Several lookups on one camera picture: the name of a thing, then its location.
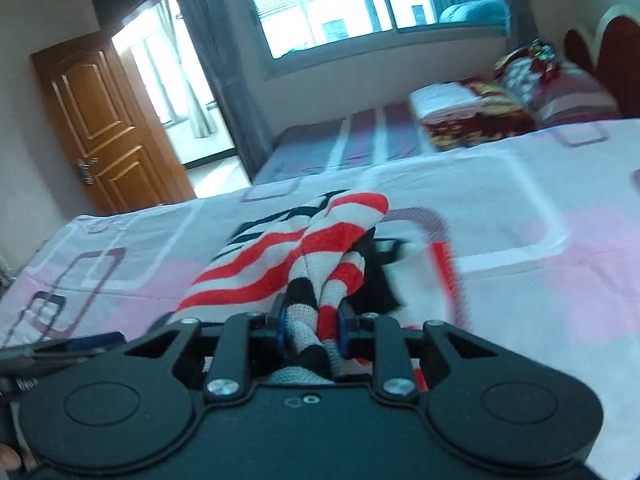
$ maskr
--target striped knit garment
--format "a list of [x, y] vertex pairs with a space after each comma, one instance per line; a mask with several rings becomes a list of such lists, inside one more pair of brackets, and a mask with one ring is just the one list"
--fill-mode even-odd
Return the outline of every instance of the striped knit garment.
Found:
[[[380, 270], [367, 280], [372, 290], [364, 296], [390, 295], [382, 266], [371, 257], [373, 228], [387, 212], [381, 194], [334, 192], [246, 223], [197, 277], [178, 310], [195, 307], [197, 317], [203, 306], [242, 304], [247, 312], [268, 312], [284, 293], [290, 355], [269, 380], [321, 384], [361, 374], [357, 362], [345, 362], [338, 352], [337, 309], [361, 289], [365, 266], [372, 261]], [[398, 306], [395, 300], [387, 303]], [[360, 310], [376, 309], [365, 305]]]

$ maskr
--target red headboard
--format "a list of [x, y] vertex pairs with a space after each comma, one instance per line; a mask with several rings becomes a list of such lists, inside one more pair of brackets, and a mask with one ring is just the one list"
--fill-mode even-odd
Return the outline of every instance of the red headboard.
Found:
[[579, 30], [564, 38], [568, 59], [592, 73], [611, 92], [626, 118], [640, 118], [640, 24], [624, 7], [602, 19], [594, 41]]

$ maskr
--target silver bolt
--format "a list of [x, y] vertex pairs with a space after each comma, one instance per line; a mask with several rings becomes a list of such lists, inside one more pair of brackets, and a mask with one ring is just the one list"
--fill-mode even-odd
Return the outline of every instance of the silver bolt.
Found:
[[386, 381], [382, 385], [382, 388], [389, 395], [404, 397], [415, 390], [415, 383], [413, 381], [410, 381], [409, 379], [395, 378]]
[[209, 393], [217, 397], [231, 396], [238, 393], [239, 389], [240, 384], [236, 383], [233, 379], [216, 379], [207, 384]]
[[318, 402], [320, 402], [320, 397], [318, 397], [317, 395], [305, 395], [304, 397], [302, 397], [302, 402], [304, 402], [305, 404], [317, 404]]

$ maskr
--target brown door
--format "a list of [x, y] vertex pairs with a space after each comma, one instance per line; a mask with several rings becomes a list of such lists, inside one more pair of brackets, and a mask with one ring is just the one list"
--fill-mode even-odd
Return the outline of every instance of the brown door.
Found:
[[100, 214], [195, 198], [130, 56], [103, 33], [31, 56], [47, 115]]

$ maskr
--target door handle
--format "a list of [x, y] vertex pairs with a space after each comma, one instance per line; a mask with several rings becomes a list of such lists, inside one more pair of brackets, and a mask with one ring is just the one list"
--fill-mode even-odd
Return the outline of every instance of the door handle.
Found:
[[91, 173], [89, 173], [89, 168], [92, 164], [97, 163], [98, 159], [95, 157], [90, 158], [89, 160], [84, 160], [84, 158], [79, 158], [78, 160], [76, 160], [76, 170], [78, 170], [78, 174], [80, 175], [82, 181], [88, 186], [94, 183], [94, 178], [91, 176]]

